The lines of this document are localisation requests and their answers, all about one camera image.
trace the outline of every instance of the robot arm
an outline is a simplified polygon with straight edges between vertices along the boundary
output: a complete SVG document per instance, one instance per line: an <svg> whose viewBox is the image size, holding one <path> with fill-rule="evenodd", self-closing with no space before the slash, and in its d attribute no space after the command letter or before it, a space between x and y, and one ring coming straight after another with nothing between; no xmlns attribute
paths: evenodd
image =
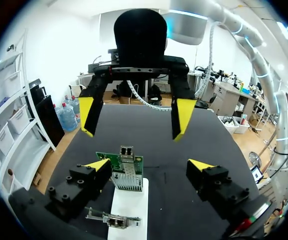
<svg viewBox="0 0 288 240"><path fill-rule="evenodd" d="M214 0L171 0L170 9L166 17L172 23L170 38L178 42L198 45L204 36L208 18L222 25L238 42L260 81L269 114L279 114L276 152L282 154L275 154L273 167L282 166L287 158L285 154L288 154L288 101L284 91L274 92L274 82L267 63L256 49L263 44L258 30Z"/></svg>

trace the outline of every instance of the black work surface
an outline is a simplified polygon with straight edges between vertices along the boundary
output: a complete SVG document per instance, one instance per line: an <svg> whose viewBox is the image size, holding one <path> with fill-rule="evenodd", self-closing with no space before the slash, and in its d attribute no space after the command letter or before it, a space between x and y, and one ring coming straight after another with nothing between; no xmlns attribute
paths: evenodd
<svg viewBox="0 0 288 240"><path fill-rule="evenodd" d="M97 161L96 151L117 154L121 145L132 145L135 155L144 156L149 240L218 240L228 227L186 178L188 159L224 166L233 181L250 189L251 198L259 195L242 152L214 113L195 108L185 135L173 142L170 112L143 105L104 105L95 136L90 138L81 130L76 134L48 186L64 181L75 164ZM113 193L114 186L108 182L97 201L87 206L110 213ZM85 219L86 213L70 224L106 239L106 224Z"/></svg>

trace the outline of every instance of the white platform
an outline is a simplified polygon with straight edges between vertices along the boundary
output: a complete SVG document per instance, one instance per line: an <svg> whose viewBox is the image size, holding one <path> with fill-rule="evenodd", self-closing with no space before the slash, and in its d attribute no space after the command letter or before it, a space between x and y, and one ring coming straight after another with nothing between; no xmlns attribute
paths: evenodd
<svg viewBox="0 0 288 240"><path fill-rule="evenodd" d="M111 214L140 218L140 226L126 229L108 228L108 240L146 240L148 221L148 179L143 178L143 191L125 191L115 188Z"/></svg>

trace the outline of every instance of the metal bracket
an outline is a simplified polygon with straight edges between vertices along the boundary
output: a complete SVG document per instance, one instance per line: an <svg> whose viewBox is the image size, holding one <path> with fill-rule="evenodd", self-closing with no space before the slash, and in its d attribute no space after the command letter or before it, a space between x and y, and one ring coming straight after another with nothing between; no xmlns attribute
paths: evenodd
<svg viewBox="0 0 288 240"><path fill-rule="evenodd" d="M94 210L91 207L85 208L88 210L88 214L85 217L86 219L103 221L103 223L106 223L109 227L126 229L129 226L140 226L141 219L138 217L119 216Z"/></svg>

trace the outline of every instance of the white shelf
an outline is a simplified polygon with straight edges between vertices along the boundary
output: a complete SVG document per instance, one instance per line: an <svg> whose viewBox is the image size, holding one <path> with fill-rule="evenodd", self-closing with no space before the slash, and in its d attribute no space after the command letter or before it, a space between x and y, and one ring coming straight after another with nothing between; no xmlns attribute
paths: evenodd
<svg viewBox="0 0 288 240"><path fill-rule="evenodd" d="M31 138L16 159L12 170L16 179L26 190L29 190L35 173L49 148L49 143Z"/></svg>
<svg viewBox="0 0 288 240"><path fill-rule="evenodd" d="M1 113L9 106L11 105L16 99L18 99L21 95L23 95L26 92L26 89L23 88L19 90L17 93L15 93L13 96L11 96L1 107L0 107L0 115Z"/></svg>
<svg viewBox="0 0 288 240"><path fill-rule="evenodd" d="M7 54L3 59L0 60L0 71L2 71L7 66L13 64L16 58L22 54L22 51L15 51Z"/></svg>
<svg viewBox="0 0 288 240"><path fill-rule="evenodd" d="M14 155L16 149L18 148L19 144L22 142L24 137L27 135L27 133L32 129L32 127L36 123L37 123L37 121L34 119L33 121L31 121L27 125L27 127L22 131L22 133L20 135L17 135L16 137L14 137L14 144L10 148L7 156L4 157L4 159L1 160L2 164L1 164L1 167L0 167L0 185L2 185L3 177L4 177L4 174L5 174L6 170L7 170L7 166L9 164L10 159Z"/></svg>

